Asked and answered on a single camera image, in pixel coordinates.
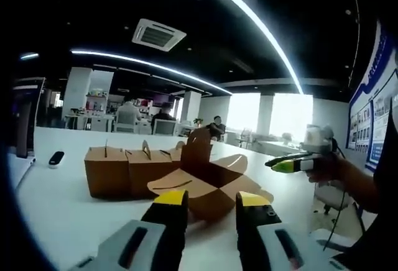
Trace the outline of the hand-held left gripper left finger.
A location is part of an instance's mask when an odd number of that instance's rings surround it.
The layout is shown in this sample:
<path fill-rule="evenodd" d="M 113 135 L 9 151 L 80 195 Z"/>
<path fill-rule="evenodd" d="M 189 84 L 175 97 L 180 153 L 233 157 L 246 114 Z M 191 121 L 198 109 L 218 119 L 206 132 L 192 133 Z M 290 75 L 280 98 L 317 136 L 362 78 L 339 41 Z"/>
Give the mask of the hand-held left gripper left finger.
<path fill-rule="evenodd" d="M 140 220 L 131 220 L 110 235 L 72 270 L 178 270 L 185 248 L 188 191 L 156 197 Z"/>

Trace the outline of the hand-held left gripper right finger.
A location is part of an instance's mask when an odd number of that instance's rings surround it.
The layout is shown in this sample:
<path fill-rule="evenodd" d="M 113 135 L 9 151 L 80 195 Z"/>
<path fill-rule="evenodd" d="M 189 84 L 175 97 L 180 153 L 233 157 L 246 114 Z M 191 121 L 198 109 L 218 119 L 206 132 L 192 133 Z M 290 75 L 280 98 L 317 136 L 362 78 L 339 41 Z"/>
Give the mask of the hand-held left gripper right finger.
<path fill-rule="evenodd" d="M 261 195 L 236 194 L 237 248 L 243 270 L 339 270 L 311 237 L 283 223 Z"/>

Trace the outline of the person's right hand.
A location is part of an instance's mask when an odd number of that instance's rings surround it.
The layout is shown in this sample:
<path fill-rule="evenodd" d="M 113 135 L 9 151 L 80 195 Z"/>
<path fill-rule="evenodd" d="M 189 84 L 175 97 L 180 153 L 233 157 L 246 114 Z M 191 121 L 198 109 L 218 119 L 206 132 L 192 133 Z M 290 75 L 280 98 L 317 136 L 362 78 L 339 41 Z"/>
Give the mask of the person's right hand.
<path fill-rule="evenodd" d="M 305 173 L 311 183 L 339 180 L 345 163 L 346 160 L 337 155 L 319 157 L 314 160 L 313 168 Z"/>

